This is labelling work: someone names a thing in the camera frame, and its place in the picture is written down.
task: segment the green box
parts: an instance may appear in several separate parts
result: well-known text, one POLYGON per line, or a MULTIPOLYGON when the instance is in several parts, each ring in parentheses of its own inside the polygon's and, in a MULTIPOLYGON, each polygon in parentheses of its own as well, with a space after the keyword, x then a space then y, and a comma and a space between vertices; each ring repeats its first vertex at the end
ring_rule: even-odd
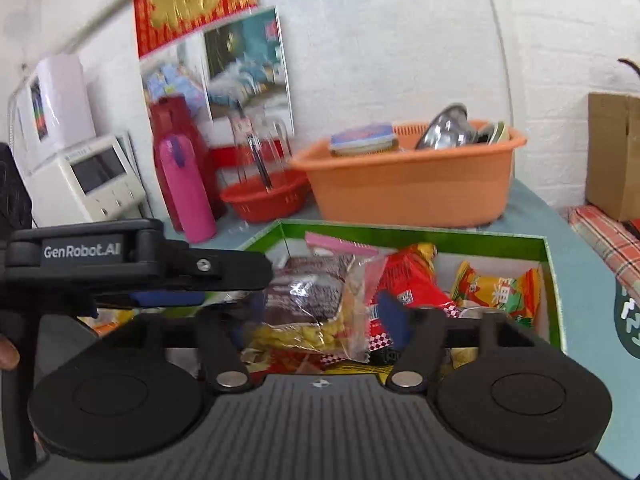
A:
POLYGON ((505 278, 517 278, 538 266, 544 287, 536 315, 536 331, 556 348, 565 350, 558 287, 545 237, 283 219, 269 225, 240 249, 259 251, 273 262, 286 256, 302 256, 310 253, 304 241, 306 232, 393 249, 432 242, 438 250, 435 267, 438 285, 443 290, 448 290, 447 285, 464 259, 469 260, 480 274, 505 278))

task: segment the finger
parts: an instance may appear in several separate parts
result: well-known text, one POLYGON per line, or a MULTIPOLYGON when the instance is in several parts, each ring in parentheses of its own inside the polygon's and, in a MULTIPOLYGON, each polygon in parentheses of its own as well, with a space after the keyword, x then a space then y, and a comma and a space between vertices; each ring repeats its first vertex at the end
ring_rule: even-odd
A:
POLYGON ((0 334, 0 370, 13 370, 20 362, 20 354, 4 335, 0 334))

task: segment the table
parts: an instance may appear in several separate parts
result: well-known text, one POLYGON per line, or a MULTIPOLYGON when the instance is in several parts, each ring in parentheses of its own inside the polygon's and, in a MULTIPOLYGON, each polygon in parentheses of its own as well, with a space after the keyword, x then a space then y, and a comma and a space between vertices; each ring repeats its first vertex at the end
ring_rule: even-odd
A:
MULTIPOLYGON (((294 218, 319 220, 321 216, 311 203, 294 218)), ((168 238, 184 239, 171 229, 170 222, 166 224, 168 238)), ((227 214, 218 222, 218 235, 198 247, 237 248, 267 225, 249 225, 227 214)), ((613 398, 613 415, 598 452, 627 477, 635 478, 640 472, 640 460, 633 451, 640 437, 640 414, 635 410, 640 363, 626 352, 616 335, 613 273, 560 216, 518 180, 511 185, 504 215, 478 230, 547 238, 558 284, 566 352, 604 381, 613 398)))

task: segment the red thermos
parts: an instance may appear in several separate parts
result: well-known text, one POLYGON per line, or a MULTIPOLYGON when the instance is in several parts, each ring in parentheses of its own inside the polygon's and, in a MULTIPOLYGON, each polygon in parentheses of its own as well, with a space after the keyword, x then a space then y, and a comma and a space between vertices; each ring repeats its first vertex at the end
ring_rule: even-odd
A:
POLYGON ((160 143, 168 135, 184 135, 191 145, 196 156, 196 164, 200 171, 200 177, 209 199, 209 205, 213 216, 218 219, 226 211, 226 205, 220 200, 218 183, 216 181, 216 167, 208 156, 208 148, 198 129, 191 122, 189 109, 184 97, 181 95, 161 97, 157 103, 150 107, 151 129, 154 133, 154 165, 156 176, 164 197, 166 209, 176 231, 182 231, 182 225, 178 218, 178 211, 174 199, 171 196, 169 185, 164 176, 164 169, 160 160, 160 143))

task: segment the red basket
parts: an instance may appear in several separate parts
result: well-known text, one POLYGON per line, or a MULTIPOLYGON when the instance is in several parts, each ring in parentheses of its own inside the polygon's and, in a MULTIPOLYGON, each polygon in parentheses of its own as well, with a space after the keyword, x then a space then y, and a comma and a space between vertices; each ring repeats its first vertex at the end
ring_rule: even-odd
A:
POLYGON ((311 191, 306 173, 285 170, 270 175, 273 189, 264 189, 260 176, 225 188, 220 197, 247 222, 270 222, 292 215, 303 205, 311 191))

